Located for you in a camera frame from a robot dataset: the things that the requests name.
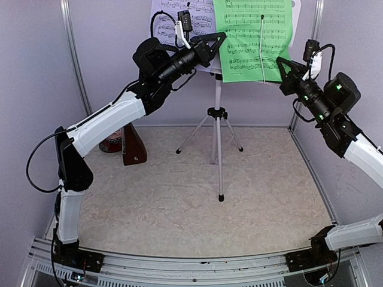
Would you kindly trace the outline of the white sheet music page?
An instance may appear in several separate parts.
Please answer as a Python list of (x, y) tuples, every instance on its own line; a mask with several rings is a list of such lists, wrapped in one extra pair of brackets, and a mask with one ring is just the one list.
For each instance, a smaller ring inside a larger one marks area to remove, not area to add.
[[(161, 14), (169, 17), (173, 23), (175, 45), (163, 44), (154, 36), (154, 20)], [(133, 55), (142, 74), (165, 82), (175, 81), (185, 74), (194, 74), (197, 66), (208, 69), (226, 39), (226, 34), (219, 32), (189, 38), (192, 30), (188, 10), (179, 11), (177, 20), (163, 10), (154, 13), (150, 23), (151, 37)]]

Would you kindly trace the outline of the white perforated music stand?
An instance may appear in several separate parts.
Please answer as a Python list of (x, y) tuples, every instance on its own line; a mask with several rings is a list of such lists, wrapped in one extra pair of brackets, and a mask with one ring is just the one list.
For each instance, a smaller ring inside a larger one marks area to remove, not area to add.
[(211, 148), (211, 157), (210, 163), (216, 164), (218, 166), (218, 201), (224, 201), (224, 191), (223, 191), (223, 165), (222, 165), (222, 144), (221, 144), (221, 122), (225, 123), (231, 138), (228, 144), (231, 141), (234, 141), (237, 149), (242, 152), (244, 149), (239, 143), (238, 138), (236, 137), (231, 124), (227, 119), (227, 111), (221, 106), (221, 91), (223, 77), (221, 72), (221, 65), (219, 56), (216, 56), (213, 60), (213, 65), (210, 71), (210, 75), (215, 78), (215, 104), (213, 107), (208, 108), (206, 116), (203, 117), (201, 122), (195, 127), (195, 129), (188, 135), (185, 141), (181, 146), (176, 150), (176, 154), (180, 154), (184, 150), (189, 141), (196, 136), (196, 133), (202, 128), (202, 125), (207, 121), (207, 119), (212, 118), (214, 120), (212, 128), (212, 148)]

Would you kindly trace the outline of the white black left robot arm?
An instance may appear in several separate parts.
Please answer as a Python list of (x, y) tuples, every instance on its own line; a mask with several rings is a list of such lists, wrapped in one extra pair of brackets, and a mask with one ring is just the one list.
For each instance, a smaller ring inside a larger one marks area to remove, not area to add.
[(198, 65), (207, 68), (225, 39), (224, 32), (195, 36), (181, 49), (161, 44), (156, 37), (146, 39), (132, 56), (139, 78), (105, 107), (67, 129), (56, 130), (61, 197), (56, 234), (63, 243), (60, 256), (68, 264), (80, 265), (84, 259), (73, 243), (78, 241), (83, 195), (93, 182), (85, 156), (117, 130), (158, 110), (174, 91), (173, 83)]

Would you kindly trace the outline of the green sheet music page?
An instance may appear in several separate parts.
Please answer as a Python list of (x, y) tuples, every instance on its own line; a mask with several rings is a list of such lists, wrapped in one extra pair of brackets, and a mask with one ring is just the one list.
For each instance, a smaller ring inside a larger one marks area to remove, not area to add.
[(292, 2), (217, 0), (214, 12), (217, 31), (226, 34), (219, 50), (223, 82), (281, 82), (276, 60), (290, 58)]

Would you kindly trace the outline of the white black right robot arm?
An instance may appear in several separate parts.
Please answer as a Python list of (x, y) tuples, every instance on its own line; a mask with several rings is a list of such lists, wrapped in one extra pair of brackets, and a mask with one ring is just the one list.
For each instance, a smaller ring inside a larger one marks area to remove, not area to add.
[[(382, 186), (382, 149), (375, 145), (347, 115), (361, 98), (354, 81), (338, 73), (320, 88), (303, 64), (278, 57), (281, 73), (280, 90), (286, 96), (295, 94), (313, 115), (326, 145), (340, 158), (362, 170), (375, 184)], [(333, 225), (312, 239), (315, 244), (306, 252), (311, 265), (319, 265), (330, 251), (382, 243), (382, 215), (348, 225)]]

